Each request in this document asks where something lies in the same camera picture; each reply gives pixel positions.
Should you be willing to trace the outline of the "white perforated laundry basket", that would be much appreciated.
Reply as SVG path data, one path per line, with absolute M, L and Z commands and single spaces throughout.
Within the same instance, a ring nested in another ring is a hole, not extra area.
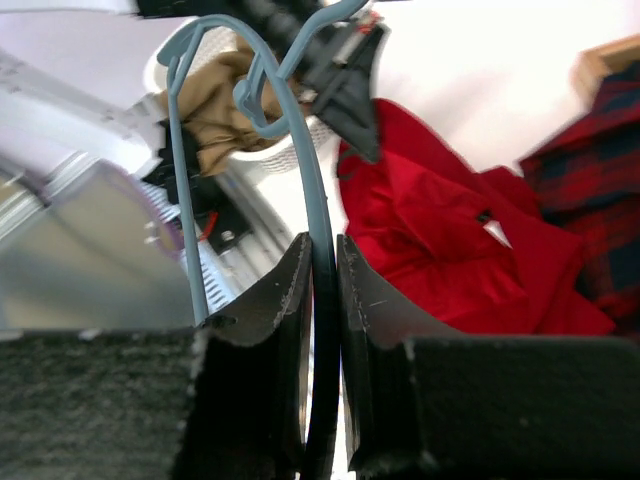
M 166 88 L 167 68 L 160 64 L 156 57 L 167 41 L 168 39 L 165 39 L 156 48 L 144 67 L 143 83 L 145 88 L 154 94 L 158 94 Z M 189 75 L 194 74 L 219 54 L 234 51 L 236 47 L 236 34 L 231 29 L 218 27 L 209 30 L 200 41 L 190 66 Z M 309 116 L 306 118 L 306 122 L 312 136 L 313 145 L 317 151 L 322 150 L 330 140 L 335 138 L 329 127 L 318 118 Z M 273 174 L 288 172 L 298 166 L 296 150 L 290 135 L 281 138 L 276 144 L 261 151 L 245 152 L 236 150 L 230 154 L 229 159 L 257 164 L 268 173 Z

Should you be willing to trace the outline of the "wooden clothes rack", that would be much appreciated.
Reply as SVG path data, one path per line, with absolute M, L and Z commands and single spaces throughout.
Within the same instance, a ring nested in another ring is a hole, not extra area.
M 572 73 L 573 88 L 583 105 L 590 106 L 602 80 L 639 60 L 639 35 L 631 35 L 580 53 Z

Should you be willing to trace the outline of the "grey-blue hanger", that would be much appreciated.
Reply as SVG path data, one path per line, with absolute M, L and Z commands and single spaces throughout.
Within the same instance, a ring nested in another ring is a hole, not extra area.
M 267 43 L 242 20 L 230 15 L 200 17 L 176 32 L 157 54 L 167 66 L 169 125 L 179 205 L 184 211 L 183 231 L 194 312 L 204 314 L 206 299 L 200 288 L 198 248 L 188 210 L 191 197 L 183 154 L 177 99 L 204 33 L 215 27 L 234 30 L 249 43 L 254 59 L 246 82 L 234 90 L 236 104 L 263 136 L 290 134 L 298 155 L 312 246 L 314 287 L 314 378 L 312 407 L 305 456 L 304 479 L 328 479 L 332 473 L 337 432 L 340 386 L 340 328 L 338 275 L 327 197 L 306 121 L 288 85 L 314 34 L 334 22 L 346 20 L 363 7 L 361 1 L 340 1 L 313 14 L 301 27 L 282 61 Z

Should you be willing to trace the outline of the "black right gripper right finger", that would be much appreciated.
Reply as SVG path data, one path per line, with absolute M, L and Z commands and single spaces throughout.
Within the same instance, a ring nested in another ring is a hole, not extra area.
M 336 242 L 349 465 L 362 479 L 635 479 L 639 348 L 469 335 Z

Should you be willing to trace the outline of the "red navy plaid garment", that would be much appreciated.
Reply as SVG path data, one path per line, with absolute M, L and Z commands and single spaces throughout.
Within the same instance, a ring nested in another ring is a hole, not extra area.
M 529 157 L 545 221 L 583 240 L 577 289 L 639 335 L 639 64 L 605 77 L 591 109 Z

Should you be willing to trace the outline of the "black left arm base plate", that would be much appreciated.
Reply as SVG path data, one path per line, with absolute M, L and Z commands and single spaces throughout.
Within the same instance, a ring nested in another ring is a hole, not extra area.
M 179 201 L 169 121 L 161 120 L 158 126 L 164 129 L 165 145 L 157 151 L 160 163 L 143 181 L 164 188 L 168 202 L 177 205 Z M 251 233 L 251 227 L 217 181 L 200 172 L 197 159 L 199 144 L 193 134 L 184 126 L 181 127 L 181 133 L 194 219 L 202 231 L 201 239 L 221 254 L 236 246 L 244 235 Z

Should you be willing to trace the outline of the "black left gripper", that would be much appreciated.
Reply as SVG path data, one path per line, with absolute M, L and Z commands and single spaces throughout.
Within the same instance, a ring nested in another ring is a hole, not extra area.
M 315 115 L 368 164 L 380 160 L 371 99 L 373 63 L 385 36 L 368 1 L 261 1 L 259 33 L 280 58 L 278 76 L 296 79 Z

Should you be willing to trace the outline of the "red skirt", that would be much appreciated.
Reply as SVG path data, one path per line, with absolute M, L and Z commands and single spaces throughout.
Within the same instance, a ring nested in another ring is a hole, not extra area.
M 346 232 L 374 270 L 467 333 L 613 331 L 576 290 L 581 240 L 540 217 L 521 177 L 478 173 L 401 106 L 375 107 L 380 160 L 345 154 L 339 167 Z

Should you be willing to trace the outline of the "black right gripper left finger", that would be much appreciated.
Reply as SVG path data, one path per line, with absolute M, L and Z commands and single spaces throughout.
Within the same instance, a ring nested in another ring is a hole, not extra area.
M 292 479 L 304 458 L 311 240 L 197 331 L 193 409 L 175 479 Z

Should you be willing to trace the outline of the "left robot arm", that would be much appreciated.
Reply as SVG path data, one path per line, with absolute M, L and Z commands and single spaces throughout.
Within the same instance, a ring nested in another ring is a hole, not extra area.
M 323 8 L 319 1 L 146 1 L 140 21 L 100 20 L 82 13 L 27 13 L 3 16 L 1 43 L 63 80 L 79 77 L 107 98 L 133 94 L 132 75 L 157 35 L 181 17 L 222 13 L 249 25 L 283 59 L 306 22 Z M 371 98 L 374 60 L 385 30 L 371 14 L 336 21 L 306 44 L 290 78 L 304 111 L 317 117 L 366 161 L 379 159 L 378 126 Z M 271 145 L 260 138 L 233 104 L 232 89 L 248 72 L 253 51 L 242 37 L 233 51 L 216 55 L 189 75 L 179 96 L 181 122 L 188 131 L 189 168 L 209 177 L 221 173 L 237 152 Z

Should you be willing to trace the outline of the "aluminium mounting rail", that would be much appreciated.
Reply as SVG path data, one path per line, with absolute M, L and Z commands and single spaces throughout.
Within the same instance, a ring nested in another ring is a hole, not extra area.
M 290 233 L 239 177 L 217 182 L 251 233 L 218 254 L 239 294 L 270 271 Z M 85 156 L 49 176 L 1 172 L 5 329 L 174 329 L 195 321 L 178 235 L 139 181 Z

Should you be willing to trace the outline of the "tan garment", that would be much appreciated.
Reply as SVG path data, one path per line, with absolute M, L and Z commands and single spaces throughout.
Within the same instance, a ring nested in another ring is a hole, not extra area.
M 198 64 L 182 85 L 180 119 L 195 138 L 196 159 L 204 177 L 222 173 L 235 152 L 256 153 L 280 141 L 257 134 L 234 101 L 234 87 L 246 78 L 253 57 L 251 47 L 237 39 L 234 49 Z

